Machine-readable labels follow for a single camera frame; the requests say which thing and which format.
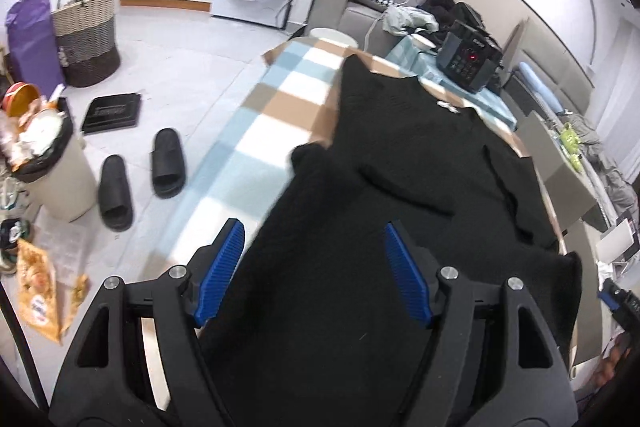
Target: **floor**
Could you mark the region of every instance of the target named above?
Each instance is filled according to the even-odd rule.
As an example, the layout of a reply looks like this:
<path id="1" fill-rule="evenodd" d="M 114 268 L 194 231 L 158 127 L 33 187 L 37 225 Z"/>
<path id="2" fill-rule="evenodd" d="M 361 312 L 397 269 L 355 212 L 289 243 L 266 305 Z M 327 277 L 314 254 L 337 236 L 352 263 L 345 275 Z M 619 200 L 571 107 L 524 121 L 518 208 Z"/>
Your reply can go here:
<path id="1" fill-rule="evenodd" d="M 154 267 L 162 266 L 162 259 L 154 259 L 154 248 L 180 196 L 160 200 L 153 194 L 149 155 L 156 132 L 164 127 L 178 131 L 188 176 L 192 175 L 264 73 L 262 53 L 288 38 L 272 28 L 214 19 L 202 12 L 137 7 L 120 9 L 116 36 L 122 56 L 118 71 L 96 86 L 65 90 L 76 127 L 97 96 L 138 92 L 143 100 L 137 127 L 86 137 L 85 154 L 97 179 L 108 155 L 125 159 L 134 224 L 127 232 L 111 232 L 101 223 L 96 208 L 76 221 L 91 236 L 85 272 L 93 286 L 80 314 L 109 275 L 132 282 L 146 279 Z M 11 287 L 15 278 L 6 281 L 15 296 L 15 287 Z M 62 346 L 25 328 L 49 398 L 78 323 L 76 319 Z M 17 364 L 20 382 L 26 383 L 19 361 Z"/>

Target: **blue cloth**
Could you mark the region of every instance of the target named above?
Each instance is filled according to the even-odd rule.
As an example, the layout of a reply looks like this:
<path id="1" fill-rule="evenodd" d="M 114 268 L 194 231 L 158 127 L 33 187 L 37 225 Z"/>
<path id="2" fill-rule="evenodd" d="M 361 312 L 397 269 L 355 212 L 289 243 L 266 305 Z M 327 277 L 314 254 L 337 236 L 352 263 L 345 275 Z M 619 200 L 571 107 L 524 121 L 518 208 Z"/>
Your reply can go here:
<path id="1" fill-rule="evenodd" d="M 428 53 L 422 53 L 414 45 L 411 36 L 402 39 L 386 56 L 386 60 L 400 66 L 402 73 L 415 74 L 420 78 L 421 83 L 432 82 L 444 89 L 464 98 L 467 102 L 479 109 L 482 114 L 490 115 L 495 120 L 506 124 L 512 131 L 516 129 L 516 118 L 513 116 L 504 101 L 495 93 L 484 88 L 472 93 L 462 89 L 458 84 L 447 78 L 436 65 L 436 57 Z"/>
<path id="2" fill-rule="evenodd" d="M 531 69 L 531 66 L 526 62 L 521 62 L 518 64 L 518 69 L 520 70 L 520 73 L 522 73 L 522 79 L 524 80 L 524 83 L 527 84 L 527 87 L 529 87 L 529 89 L 534 93 L 538 94 L 554 113 L 559 114 L 564 112 L 564 107 L 562 107 L 558 97 L 553 94 L 551 89 L 546 87 L 546 84 L 540 80 L 540 77 Z"/>

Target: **metal screw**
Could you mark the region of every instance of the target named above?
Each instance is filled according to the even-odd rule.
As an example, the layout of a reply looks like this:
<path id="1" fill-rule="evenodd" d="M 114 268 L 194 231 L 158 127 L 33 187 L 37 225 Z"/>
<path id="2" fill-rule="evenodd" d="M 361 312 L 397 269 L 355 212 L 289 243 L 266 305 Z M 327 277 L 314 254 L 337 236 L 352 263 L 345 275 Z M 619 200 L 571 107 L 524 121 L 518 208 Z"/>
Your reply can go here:
<path id="1" fill-rule="evenodd" d="M 182 279 L 185 275 L 187 275 L 187 269 L 179 264 L 169 270 L 169 277 L 171 277 L 171 279 Z"/>
<path id="2" fill-rule="evenodd" d="M 440 270 L 440 275 L 442 275 L 445 279 L 452 280 L 458 278 L 458 270 L 453 268 L 452 266 L 445 266 L 442 270 Z"/>
<path id="3" fill-rule="evenodd" d="M 512 290 L 522 290 L 524 288 L 524 282 L 522 282 L 522 280 L 518 279 L 517 277 L 511 277 L 507 281 L 507 284 Z"/>
<path id="4" fill-rule="evenodd" d="M 107 279 L 104 280 L 104 287 L 108 290 L 117 288 L 118 284 L 120 284 L 120 279 L 114 275 L 112 275 L 111 277 L 107 277 Z"/>

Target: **black sweater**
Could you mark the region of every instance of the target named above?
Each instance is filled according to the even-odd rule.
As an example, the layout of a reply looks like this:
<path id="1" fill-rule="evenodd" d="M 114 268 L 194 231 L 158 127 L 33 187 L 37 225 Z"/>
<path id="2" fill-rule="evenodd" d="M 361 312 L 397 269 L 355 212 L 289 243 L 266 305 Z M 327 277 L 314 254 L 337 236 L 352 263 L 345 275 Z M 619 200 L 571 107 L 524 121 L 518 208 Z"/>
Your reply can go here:
<path id="1" fill-rule="evenodd" d="M 471 280 L 520 277 L 567 356 L 579 260 L 557 254 L 530 159 L 475 110 L 451 112 L 416 78 L 350 57 L 334 143 L 291 159 L 294 178 L 201 336 L 238 427 L 393 422 L 429 338 L 386 261 L 395 219 Z"/>

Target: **woven basket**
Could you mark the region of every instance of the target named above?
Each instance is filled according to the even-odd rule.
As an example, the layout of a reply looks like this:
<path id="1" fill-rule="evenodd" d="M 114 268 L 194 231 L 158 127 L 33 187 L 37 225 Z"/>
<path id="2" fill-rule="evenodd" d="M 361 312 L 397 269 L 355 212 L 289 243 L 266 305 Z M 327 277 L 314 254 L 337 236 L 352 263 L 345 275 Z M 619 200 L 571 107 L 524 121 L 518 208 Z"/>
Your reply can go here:
<path id="1" fill-rule="evenodd" d="M 71 0 L 52 13 L 66 83 L 88 87 L 120 66 L 115 39 L 115 0 Z"/>

